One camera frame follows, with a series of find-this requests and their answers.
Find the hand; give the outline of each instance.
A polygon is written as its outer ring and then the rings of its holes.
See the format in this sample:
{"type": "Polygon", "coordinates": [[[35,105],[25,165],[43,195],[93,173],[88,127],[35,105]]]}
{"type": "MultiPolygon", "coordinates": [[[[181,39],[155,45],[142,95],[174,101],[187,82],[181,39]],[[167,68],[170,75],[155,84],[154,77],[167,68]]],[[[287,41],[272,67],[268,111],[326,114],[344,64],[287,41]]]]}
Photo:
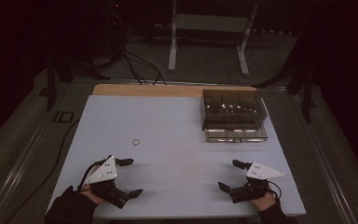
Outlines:
{"type": "Polygon", "coordinates": [[[255,206],[257,211],[262,212],[275,204],[276,200],[274,194],[270,191],[267,191],[263,198],[251,200],[251,203],[255,206]]]}
{"type": "MultiPolygon", "coordinates": [[[[98,167],[100,167],[100,166],[95,166],[95,168],[94,168],[94,170],[92,172],[94,173],[98,169],[98,167]]],[[[83,187],[79,191],[79,194],[85,195],[86,197],[90,198],[96,204],[101,204],[101,203],[104,202],[104,199],[98,198],[95,194],[93,194],[91,192],[91,185],[90,184],[83,185],[83,187]]]]}

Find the floor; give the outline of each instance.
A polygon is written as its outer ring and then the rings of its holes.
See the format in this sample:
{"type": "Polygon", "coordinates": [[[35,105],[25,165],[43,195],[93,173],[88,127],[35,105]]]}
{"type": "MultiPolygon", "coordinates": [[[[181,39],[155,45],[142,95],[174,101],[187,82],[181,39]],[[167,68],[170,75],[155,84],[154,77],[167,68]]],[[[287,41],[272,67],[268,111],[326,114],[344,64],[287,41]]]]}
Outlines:
{"type": "MultiPolygon", "coordinates": [[[[169,38],[162,36],[147,41],[135,35],[127,47],[134,54],[158,64],[161,75],[170,85],[250,86],[279,73],[296,37],[251,35],[245,50],[250,70],[248,77],[240,73],[232,39],[225,39],[222,43],[204,36],[201,40],[212,43],[201,45],[200,37],[179,41],[176,70],[173,72],[167,69],[169,38]]],[[[131,61],[131,64],[137,73],[153,83],[158,76],[156,70],[145,65],[145,61],[136,61],[131,61]]],[[[50,196],[76,132],[73,122],[58,122],[56,114],[70,112],[74,115],[73,121],[80,119],[96,84],[138,83],[123,58],[102,71],[102,75],[110,77],[110,80],[96,80],[76,69],[73,72],[76,76],[72,83],[61,83],[57,79],[57,101],[50,112],[46,111],[47,98],[39,96],[47,86],[47,72],[42,72],[34,80],[33,91],[0,129],[0,223],[43,223],[50,196]]],[[[306,215],[296,218],[302,224],[358,223],[358,161],[318,87],[313,86],[312,123],[308,124],[300,113],[301,94],[288,95],[284,91],[289,80],[281,80],[259,91],[307,210],[306,215]]],[[[257,222],[257,217],[248,220],[248,223],[257,222]]],[[[95,223],[108,221],[95,220],[95,223]]],[[[159,219],[118,220],[116,223],[245,223],[245,220],[159,219]]]]}

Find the black sleeve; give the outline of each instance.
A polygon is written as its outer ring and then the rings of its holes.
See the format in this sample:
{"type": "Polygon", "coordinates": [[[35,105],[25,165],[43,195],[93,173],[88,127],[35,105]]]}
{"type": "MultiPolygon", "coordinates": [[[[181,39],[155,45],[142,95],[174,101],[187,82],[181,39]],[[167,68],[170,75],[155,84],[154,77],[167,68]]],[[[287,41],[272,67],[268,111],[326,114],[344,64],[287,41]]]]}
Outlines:
{"type": "Polygon", "coordinates": [[[279,202],[258,214],[260,215],[261,224],[298,224],[297,220],[287,217],[283,213],[279,202]]]}
{"type": "Polygon", "coordinates": [[[98,204],[69,187],[54,200],[45,216],[46,224],[91,224],[98,204]]]}

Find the dark background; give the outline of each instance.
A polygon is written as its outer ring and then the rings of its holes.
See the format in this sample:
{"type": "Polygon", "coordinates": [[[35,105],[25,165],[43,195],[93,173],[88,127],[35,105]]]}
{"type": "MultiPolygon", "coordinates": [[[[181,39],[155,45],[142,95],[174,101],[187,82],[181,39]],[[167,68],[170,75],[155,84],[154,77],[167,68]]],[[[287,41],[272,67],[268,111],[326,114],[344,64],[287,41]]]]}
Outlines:
{"type": "MultiPolygon", "coordinates": [[[[149,37],[153,37],[155,23],[171,22],[170,1],[119,2],[126,22],[149,37]]],[[[202,2],[183,1],[178,6],[189,12],[199,12],[204,6],[204,13],[239,13],[226,11],[223,1],[202,2]]],[[[88,57],[92,51],[88,34],[103,24],[99,11],[103,1],[93,3],[77,1],[76,11],[74,1],[0,0],[0,127],[33,88],[33,78],[46,68],[46,48],[51,40],[69,53],[88,57]],[[78,19],[85,16],[95,20],[78,19]]],[[[358,1],[262,1],[254,28],[258,33],[299,35],[301,31],[288,60],[301,58],[312,65],[314,84],[321,87],[358,158],[358,1]]]]}

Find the small ring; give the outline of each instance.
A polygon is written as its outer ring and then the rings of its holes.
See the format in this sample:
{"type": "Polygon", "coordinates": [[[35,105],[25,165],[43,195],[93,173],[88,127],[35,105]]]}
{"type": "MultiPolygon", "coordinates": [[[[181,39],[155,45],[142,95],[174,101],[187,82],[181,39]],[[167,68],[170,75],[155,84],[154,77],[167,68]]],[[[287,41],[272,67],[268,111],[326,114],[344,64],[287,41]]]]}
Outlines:
{"type": "Polygon", "coordinates": [[[132,144],[133,144],[135,147],[138,146],[140,143],[141,143],[141,141],[139,141],[139,139],[134,139],[134,140],[132,141],[132,144]]]}

